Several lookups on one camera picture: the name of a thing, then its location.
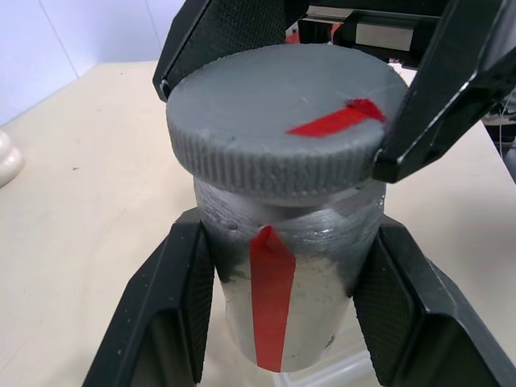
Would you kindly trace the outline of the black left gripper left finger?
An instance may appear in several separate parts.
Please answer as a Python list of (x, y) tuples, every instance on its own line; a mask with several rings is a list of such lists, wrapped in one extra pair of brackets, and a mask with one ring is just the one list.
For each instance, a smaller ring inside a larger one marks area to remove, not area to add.
[(187, 210), (127, 283), (82, 387), (197, 387), (213, 287), (200, 213)]

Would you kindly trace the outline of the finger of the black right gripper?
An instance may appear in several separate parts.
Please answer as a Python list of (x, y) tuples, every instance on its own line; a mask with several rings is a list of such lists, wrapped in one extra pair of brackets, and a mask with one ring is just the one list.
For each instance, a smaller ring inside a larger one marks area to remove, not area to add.
[(450, 0), (389, 122), (372, 176), (397, 182), (442, 157), (516, 88), (516, 0)]
[(159, 99), (214, 60), (283, 43), (286, 29), (285, 0), (185, 0), (152, 78)]

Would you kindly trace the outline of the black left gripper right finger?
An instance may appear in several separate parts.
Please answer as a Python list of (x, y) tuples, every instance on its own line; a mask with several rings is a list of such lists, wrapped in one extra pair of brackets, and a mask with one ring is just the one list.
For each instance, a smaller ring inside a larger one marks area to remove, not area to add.
[(382, 387), (516, 387), (516, 366), (400, 223), (380, 226), (353, 301)]

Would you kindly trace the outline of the grey ridged screw cap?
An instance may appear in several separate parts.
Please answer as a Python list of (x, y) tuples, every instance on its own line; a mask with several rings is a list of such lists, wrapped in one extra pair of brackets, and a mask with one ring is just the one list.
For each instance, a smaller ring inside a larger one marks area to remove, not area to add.
[(227, 56), (166, 106), (173, 152), (196, 179), (258, 198), (335, 194), (368, 180), (407, 92), (385, 62), (327, 44)]

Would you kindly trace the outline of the grey bottle with red stripe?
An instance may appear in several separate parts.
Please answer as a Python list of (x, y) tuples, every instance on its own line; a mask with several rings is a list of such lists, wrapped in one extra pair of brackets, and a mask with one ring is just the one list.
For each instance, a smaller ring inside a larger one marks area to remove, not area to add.
[(331, 345), (384, 213), (385, 185), (269, 203), (196, 181), (226, 320), (242, 354), (271, 372), (310, 367)]

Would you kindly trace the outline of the clear plastic container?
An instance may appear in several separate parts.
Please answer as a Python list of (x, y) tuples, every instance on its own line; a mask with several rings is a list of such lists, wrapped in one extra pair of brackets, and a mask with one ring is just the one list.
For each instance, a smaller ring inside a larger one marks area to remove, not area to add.
[(334, 346), (317, 364), (273, 375), (276, 387), (381, 387), (363, 343)]

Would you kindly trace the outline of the green fern in white pot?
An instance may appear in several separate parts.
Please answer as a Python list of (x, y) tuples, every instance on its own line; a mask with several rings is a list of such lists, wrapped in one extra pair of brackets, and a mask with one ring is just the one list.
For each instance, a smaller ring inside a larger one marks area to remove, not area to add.
[(0, 130), (0, 189), (16, 178), (25, 165), (22, 153)]

